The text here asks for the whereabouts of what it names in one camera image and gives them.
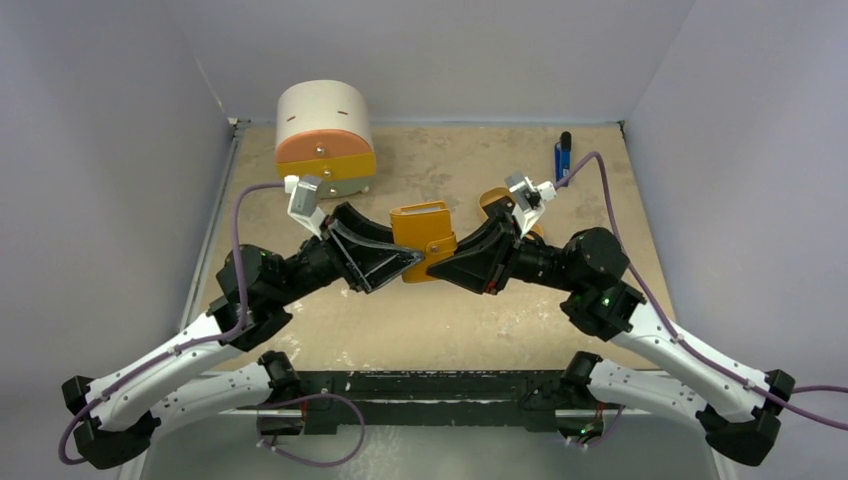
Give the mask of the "orange leather card holder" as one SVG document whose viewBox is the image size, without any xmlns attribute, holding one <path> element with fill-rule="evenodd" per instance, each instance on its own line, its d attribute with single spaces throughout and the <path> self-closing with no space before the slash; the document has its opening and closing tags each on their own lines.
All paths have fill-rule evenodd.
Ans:
<svg viewBox="0 0 848 480">
<path fill-rule="evenodd" d="M 402 274 L 402 280 L 405 283 L 434 281 L 435 277 L 427 273 L 428 267 L 451 257 L 458 247 L 447 204 L 438 200 L 397 207 L 389 215 L 394 243 L 424 254 L 420 263 Z"/>
</svg>

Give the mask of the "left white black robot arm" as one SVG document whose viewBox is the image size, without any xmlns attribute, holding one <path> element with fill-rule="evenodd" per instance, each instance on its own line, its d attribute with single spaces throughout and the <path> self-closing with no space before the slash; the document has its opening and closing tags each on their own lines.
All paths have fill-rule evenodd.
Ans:
<svg viewBox="0 0 848 480">
<path fill-rule="evenodd" d="M 305 400 L 288 356 L 269 351 L 234 374 L 203 373 L 268 341 L 291 320 L 289 307 L 338 280 L 372 293 L 422 262 L 392 231 L 341 204 L 291 256 L 252 244 L 232 249 L 217 281 L 222 294 L 194 322 L 134 363 L 62 385 L 72 421 L 62 447 L 77 462 L 110 469 L 137 457 L 168 430 L 222 410 L 284 409 Z"/>
</svg>

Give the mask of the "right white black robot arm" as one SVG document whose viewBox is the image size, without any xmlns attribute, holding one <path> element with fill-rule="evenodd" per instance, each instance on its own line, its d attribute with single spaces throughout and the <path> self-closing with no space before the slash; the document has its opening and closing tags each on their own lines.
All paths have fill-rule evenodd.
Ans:
<svg viewBox="0 0 848 480">
<path fill-rule="evenodd" d="M 644 293 L 625 282 L 629 264 L 606 228 L 581 230 L 555 247 L 535 234 L 522 235 L 500 213 L 427 272 L 477 294 L 497 294 L 512 279 L 566 292 L 561 310 L 581 333 L 662 370 L 661 376 L 642 374 L 581 351 L 561 378 L 569 404 L 615 404 L 673 419 L 701 430 L 723 456 L 760 465 L 776 443 L 794 379 L 735 361 L 663 319 Z"/>
</svg>

